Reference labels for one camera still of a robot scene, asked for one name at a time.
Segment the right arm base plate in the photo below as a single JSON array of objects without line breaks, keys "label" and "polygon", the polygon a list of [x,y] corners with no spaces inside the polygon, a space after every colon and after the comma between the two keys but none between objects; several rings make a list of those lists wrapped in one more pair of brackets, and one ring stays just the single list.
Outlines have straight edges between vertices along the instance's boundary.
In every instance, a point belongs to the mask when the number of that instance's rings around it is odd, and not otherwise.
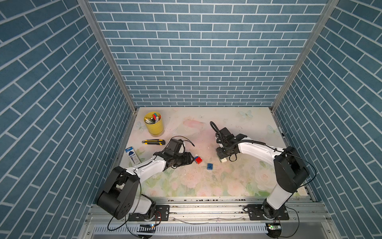
[{"label": "right arm base plate", "polygon": [[289,215],[285,206],[275,210],[272,207],[263,204],[249,204],[244,206],[243,211],[249,215],[251,221],[289,220]]}]

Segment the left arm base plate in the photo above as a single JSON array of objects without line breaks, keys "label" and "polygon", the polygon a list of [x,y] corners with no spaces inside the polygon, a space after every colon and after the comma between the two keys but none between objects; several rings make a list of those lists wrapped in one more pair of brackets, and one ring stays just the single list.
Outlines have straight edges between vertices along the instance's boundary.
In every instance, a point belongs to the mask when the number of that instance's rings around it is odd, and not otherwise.
[{"label": "left arm base plate", "polygon": [[168,221],[170,206],[169,205],[156,205],[150,208],[146,214],[130,214],[128,217],[129,222],[159,222]]}]

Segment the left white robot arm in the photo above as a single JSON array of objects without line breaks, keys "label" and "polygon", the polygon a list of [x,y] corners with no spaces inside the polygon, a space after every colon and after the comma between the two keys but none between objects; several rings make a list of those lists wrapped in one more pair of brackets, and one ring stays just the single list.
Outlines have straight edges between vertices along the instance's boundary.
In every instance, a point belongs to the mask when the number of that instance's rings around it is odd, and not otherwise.
[{"label": "left white robot arm", "polygon": [[150,160],[136,166],[117,166],[101,188],[96,204],[117,220],[128,214],[140,214],[145,219],[150,219],[154,215],[156,202],[142,193],[137,193],[142,190],[142,183],[168,168],[175,169],[193,162],[194,157],[190,152],[156,152]]}]

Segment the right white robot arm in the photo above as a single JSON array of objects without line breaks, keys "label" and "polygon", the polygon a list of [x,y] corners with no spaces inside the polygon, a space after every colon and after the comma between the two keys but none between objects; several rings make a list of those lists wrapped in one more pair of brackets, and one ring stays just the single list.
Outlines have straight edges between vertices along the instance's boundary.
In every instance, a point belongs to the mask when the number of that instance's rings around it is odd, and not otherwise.
[{"label": "right white robot arm", "polygon": [[310,172],[305,162],[294,153],[294,148],[276,148],[263,142],[242,139],[217,139],[216,149],[219,159],[229,159],[239,153],[258,158],[268,164],[273,164],[276,175],[276,185],[262,206],[263,215],[268,219],[276,218],[285,202],[303,185]]}]

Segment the red lego brick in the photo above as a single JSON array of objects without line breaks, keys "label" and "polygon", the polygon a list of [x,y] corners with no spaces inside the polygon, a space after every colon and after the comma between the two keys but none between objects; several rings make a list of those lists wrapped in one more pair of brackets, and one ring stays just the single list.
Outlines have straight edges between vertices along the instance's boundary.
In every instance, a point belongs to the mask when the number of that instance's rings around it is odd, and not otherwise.
[{"label": "red lego brick", "polygon": [[197,164],[200,164],[203,160],[200,158],[200,157],[198,157],[196,160],[194,160]]}]

